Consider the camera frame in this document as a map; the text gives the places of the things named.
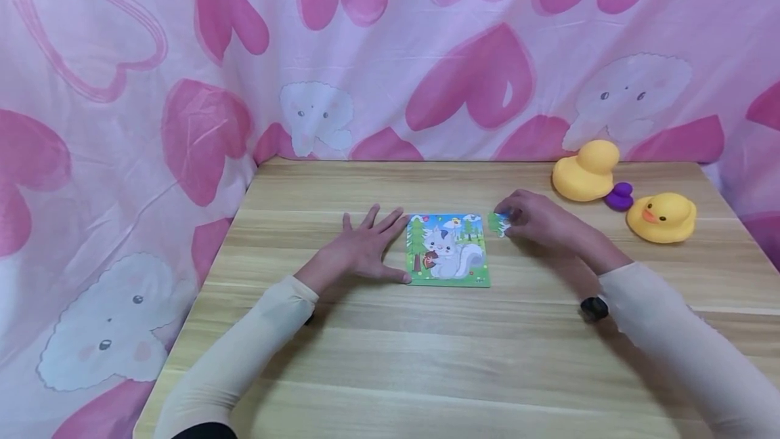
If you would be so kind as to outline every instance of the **squirrel picture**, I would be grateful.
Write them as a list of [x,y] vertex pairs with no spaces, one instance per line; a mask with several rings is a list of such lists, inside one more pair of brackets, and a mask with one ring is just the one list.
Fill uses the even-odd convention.
[[436,226],[425,232],[425,249],[436,253],[431,276],[439,280],[466,278],[471,268],[484,264],[482,248],[477,244],[457,244],[455,233]]

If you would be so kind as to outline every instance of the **blue sky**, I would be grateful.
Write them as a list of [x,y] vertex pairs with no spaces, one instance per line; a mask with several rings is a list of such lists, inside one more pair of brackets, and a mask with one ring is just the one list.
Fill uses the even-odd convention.
[[422,226],[426,229],[433,229],[437,225],[440,229],[455,229],[457,223],[453,219],[457,219],[462,228],[466,218],[471,220],[472,227],[482,228],[482,217],[478,213],[416,213],[412,215],[412,220],[415,217],[422,220]]

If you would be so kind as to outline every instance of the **yellow rubber duck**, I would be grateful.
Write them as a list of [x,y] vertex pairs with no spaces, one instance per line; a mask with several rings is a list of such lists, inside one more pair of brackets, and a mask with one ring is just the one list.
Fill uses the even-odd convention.
[[574,156],[561,158],[552,169],[552,186],[561,196],[575,202],[590,202],[615,188],[612,170],[620,161],[620,151],[610,141],[585,143]]
[[696,205],[679,193],[664,192],[637,200],[626,214],[633,232],[651,243],[680,243],[696,228]]

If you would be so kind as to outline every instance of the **rubber duck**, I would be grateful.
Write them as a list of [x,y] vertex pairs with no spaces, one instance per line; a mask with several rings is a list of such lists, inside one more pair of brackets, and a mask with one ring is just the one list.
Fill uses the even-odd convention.
[[607,193],[607,196],[604,198],[604,203],[612,210],[626,212],[626,210],[630,209],[633,205],[631,192],[633,192],[631,183],[616,183],[615,188],[612,188],[612,191]]
[[602,198],[615,186],[612,170],[619,161],[620,151],[610,141],[587,142],[576,155],[555,163],[552,186],[561,196],[575,202]]
[[626,214],[633,232],[651,243],[681,243],[696,228],[696,205],[679,193],[664,192],[642,197]]

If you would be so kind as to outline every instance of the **beige sleeve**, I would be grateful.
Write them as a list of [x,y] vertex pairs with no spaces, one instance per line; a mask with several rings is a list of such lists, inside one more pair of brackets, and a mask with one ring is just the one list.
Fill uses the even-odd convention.
[[693,399],[717,439],[780,438],[780,392],[643,264],[600,277],[609,315]]
[[200,423],[230,425],[230,413],[271,357],[311,316],[318,296],[287,276],[198,359],[165,399],[154,439]]

